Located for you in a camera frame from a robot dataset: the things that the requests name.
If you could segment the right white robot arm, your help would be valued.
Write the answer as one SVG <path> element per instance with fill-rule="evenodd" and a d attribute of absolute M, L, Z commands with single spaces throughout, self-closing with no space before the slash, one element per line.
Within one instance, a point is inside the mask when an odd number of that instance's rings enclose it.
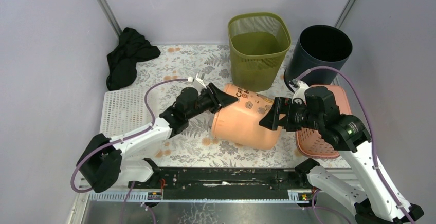
<path fill-rule="evenodd" d="M 313 159 L 295 168 L 296 185 L 302 189 L 313 186 L 329 194 L 351 212 L 357 223 L 419 220 L 423 209 L 407 201 L 395 187 L 373 152 L 374 143 L 363 122 L 354 115 L 342 114 L 334 94 L 324 86 L 310 87 L 304 95 L 303 103 L 276 97 L 259 125 L 269 130 L 281 127 L 288 132 L 316 130 L 348 163 L 360 188 L 332 175 Z"/>

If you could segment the white plastic basket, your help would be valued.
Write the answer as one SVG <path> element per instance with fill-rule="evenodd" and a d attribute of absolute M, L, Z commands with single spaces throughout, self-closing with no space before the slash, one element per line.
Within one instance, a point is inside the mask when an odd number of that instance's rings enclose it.
<path fill-rule="evenodd" d="M 152 118 L 144 100 L 147 90 L 140 87 L 106 92 L 99 132 L 111 137 L 148 124 Z"/>

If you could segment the orange round bucket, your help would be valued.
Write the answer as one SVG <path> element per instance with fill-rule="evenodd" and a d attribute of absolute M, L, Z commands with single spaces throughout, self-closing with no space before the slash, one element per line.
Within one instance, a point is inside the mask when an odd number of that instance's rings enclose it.
<path fill-rule="evenodd" d="M 214 115 L 212 136 L 260 150 L 273 148 L 281 130 L 266 129 L 259 122 L 270 111 L 274 100 L 233 84 L 227 84 L 224 92 L 238 100 Z"/>

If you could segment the pink plastic basket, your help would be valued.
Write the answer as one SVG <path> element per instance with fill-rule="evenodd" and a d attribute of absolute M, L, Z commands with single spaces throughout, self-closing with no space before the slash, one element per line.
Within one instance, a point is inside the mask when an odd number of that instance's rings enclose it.
<path fill-rule="evenodd" d="M 334 94 L 336 104 L 339 107 L 341 114 L 350 115 L 351 109 L 349 106 L 347 94 L 345 90 L 336 85 L 313 85 L 326 87 Z M 313 129 L 304 128 L 296 132 L 297 149 L 306 157 L 312 159 L 336 159 L 340 156 L 339 152 L 325 142 L 321 135 Z"/>

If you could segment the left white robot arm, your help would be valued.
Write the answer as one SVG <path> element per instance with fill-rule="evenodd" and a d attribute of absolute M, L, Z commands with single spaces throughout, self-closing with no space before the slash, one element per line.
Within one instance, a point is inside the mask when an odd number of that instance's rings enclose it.
<path fill-rule="evenodd" d="M 144 159 L 135 161 L 130 156 L 180 134 L 191 118 L 207 111 L 214 114 L 237 101 L 236 96 L 225 93 L 213 83 L 203 86 L 201 91 L 184 88 L 171 106 L 158 117 L 152 116 L 149 124 L 112 138 L 103 133 L 95 135 L 76 164 L 71 188 L 78 193 L 87 191 L 75 186 L 77 173 L 89 183 L 88 190 L 96 193 L 108 190 L 118 181 L 141 182 L 148 189 L 156 187 L 160 176 L 151 163 Z"/>

